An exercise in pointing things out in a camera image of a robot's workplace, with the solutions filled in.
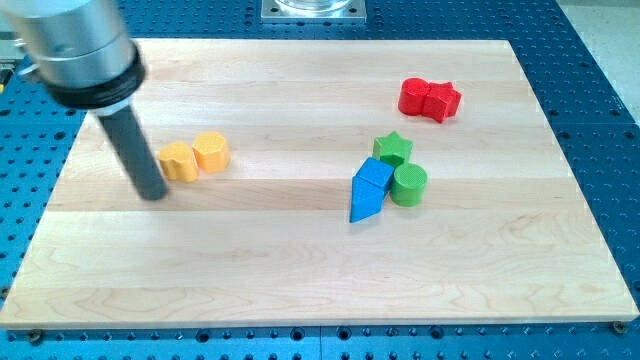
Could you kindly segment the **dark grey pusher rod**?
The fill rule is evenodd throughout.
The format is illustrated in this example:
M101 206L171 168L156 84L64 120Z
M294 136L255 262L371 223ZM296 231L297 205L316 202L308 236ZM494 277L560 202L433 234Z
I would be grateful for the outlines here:
M137 194L148 201L162 199L168 189L132 107L99 109L97 118Z

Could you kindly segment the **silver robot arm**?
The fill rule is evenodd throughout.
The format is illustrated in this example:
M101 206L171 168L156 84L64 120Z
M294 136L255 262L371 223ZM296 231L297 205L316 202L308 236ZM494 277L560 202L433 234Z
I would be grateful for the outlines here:
M138 195L167 193L160 169L131 105L146 69L116 2L111 0L5 0L16 46L32 65L25 70L68 108L100 122Z

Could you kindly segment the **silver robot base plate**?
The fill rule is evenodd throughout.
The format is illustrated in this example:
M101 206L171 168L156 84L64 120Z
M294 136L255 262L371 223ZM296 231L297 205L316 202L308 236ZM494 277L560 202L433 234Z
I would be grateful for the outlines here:
M276 23L364 23L365 0L262 0L261 22Z

